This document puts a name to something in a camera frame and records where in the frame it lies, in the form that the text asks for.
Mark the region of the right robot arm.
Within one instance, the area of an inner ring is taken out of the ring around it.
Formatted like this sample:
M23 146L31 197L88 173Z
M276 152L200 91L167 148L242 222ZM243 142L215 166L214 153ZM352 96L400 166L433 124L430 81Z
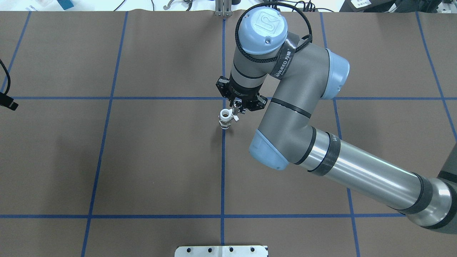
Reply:
M246 112L265 110L249 153L261 164L288 165L330 179L408 218L423 229L456 233L456 149L436 178L405 170L342 140L313 123L321 101L334 99L349 73L348 60L289 29L271 5L245 10L234 29L235 52L228 77L216 88L229 103L219 113L223 130Z

